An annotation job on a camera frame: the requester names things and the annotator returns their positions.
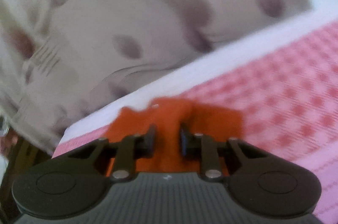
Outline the pink checkered bed sheet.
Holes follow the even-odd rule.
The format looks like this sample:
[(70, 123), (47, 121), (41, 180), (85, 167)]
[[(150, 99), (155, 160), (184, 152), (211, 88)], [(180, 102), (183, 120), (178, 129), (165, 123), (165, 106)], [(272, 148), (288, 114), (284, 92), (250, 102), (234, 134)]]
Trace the pink checkered bed sheet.
[[(337, 19), (179, 95), (162, 97), (240, 111), (240, 139), (313, 172), (321, 183), (315, 216), (337, 222)], [(124, 107), (141, 111), (148, 105)], [(111, 123), (60, 142), (55, 156), (104, 137)]]

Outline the beige leaf-patterned curtain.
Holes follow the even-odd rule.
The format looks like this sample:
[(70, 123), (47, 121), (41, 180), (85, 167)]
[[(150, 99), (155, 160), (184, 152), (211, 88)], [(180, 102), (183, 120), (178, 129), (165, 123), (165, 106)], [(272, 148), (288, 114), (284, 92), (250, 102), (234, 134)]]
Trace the beige leaf-patterned curtain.
[(309, 0), (1, 0), (1, 110), (52, 154), (71, 124)]

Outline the orange small garment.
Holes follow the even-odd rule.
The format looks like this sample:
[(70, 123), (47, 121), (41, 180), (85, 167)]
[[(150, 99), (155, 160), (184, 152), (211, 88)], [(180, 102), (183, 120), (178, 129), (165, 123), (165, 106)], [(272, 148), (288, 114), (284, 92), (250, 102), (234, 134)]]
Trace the orange small garment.
[(197, 172), (199, 162), (185, 159), (179, 151), (179, 129), (185, 125), (191, 133), (212, 136), (216, 141), (241, 138), (243, 115), (240, 111), (211, 106), (181, 98), (156, 98), (148, 107), (136, 111), (123, 107), (108, 126), (104, 136), (111, 142), (131, 134), (144, 134), (156, 127), (155, 151), (150, 159), (136, 162), (138, 172)]

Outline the white mattress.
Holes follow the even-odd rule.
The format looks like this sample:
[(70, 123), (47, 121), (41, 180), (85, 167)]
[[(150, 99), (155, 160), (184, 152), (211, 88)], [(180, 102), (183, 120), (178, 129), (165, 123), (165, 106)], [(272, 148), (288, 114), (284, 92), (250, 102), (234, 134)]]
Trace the white mattress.
[(326, 2), (312, 11), (229, 43), (194, 62), (106, 105), (66, 129), (62, 143), (111, 123), (120, 108), (143, 109), (161, 96), (176, 96), (192, 87), (287, 46), (337, 18), (337, 3)]

